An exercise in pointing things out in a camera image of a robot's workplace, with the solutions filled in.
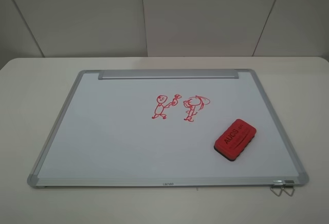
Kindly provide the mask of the left metal hanging clip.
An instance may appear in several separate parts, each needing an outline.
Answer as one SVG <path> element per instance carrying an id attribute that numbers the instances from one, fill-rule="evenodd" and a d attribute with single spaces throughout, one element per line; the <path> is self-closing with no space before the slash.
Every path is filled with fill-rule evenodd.
<path id="1" fill-rule="evenodd" d="M 275 180 L 270 187 L 270 190 L 278 197 L 282 195 L 283 192 L 283 181 L 282 180 Z"/>

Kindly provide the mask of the metal hanging clip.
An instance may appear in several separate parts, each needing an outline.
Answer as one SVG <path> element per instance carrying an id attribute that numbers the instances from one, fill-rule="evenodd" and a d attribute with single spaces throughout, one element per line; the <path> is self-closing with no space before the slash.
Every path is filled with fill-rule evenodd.
<path id="1" fill-rule="evenodd" d="M 285 180 L 281 186 L 281 189 L 288 196 L 293 197 L 295 193 L 295 182 L 293 180 Z"/>
<path id="2" fill-rule="evenodd" d="M 282 195 L 283 192 L 283 181 L 282 180 L 275 180 L 270 187 L 270 190 L 278 197 Z"/>

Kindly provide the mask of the right metal hanging clip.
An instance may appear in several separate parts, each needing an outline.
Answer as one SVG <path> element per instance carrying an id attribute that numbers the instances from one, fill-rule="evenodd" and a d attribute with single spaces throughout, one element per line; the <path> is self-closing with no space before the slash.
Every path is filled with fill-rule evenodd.
<path id="1" fill-rule="evenodd" d="M 295 182 L 293 180 L 285 180 L 281 186 L 281 189 L 288 196 L 293 197 L 295 193 Z"/>

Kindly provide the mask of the grey aluminium marker tray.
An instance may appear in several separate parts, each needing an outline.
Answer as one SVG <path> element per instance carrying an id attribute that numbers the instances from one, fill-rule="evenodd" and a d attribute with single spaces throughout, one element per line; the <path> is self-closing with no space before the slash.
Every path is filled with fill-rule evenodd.
<path id="1" fill-rule="evenodd" d="M 120 79 L 238 79 L 235 69 L 134 69 L 101 70 L 99 80 Z"/>

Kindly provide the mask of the red whiteboard eraser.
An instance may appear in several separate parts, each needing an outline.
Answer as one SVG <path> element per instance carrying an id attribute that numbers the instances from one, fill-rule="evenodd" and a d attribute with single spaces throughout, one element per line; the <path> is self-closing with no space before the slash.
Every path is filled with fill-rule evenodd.
<path id="1" fill-rule="evenodd" d="M 227 160 L 235 161 L 256 133 L 255 127 L 241 119 L 236 119 L 215 141 L 214 150 Z"/>

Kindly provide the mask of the white framed whiteboard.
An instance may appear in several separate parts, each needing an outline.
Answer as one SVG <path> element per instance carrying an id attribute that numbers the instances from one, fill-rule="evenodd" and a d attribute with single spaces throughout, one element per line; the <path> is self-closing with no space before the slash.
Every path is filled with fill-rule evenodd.
<path id="1" fill-rule="evenodd" d="M 238 79 L 99 80 L 79 72 L 27 183 L 41 187 L 271 186 L 309 177 L 251 69 Z M 257 129 L 235 161 L 214 150 L 236 120 Z"/>

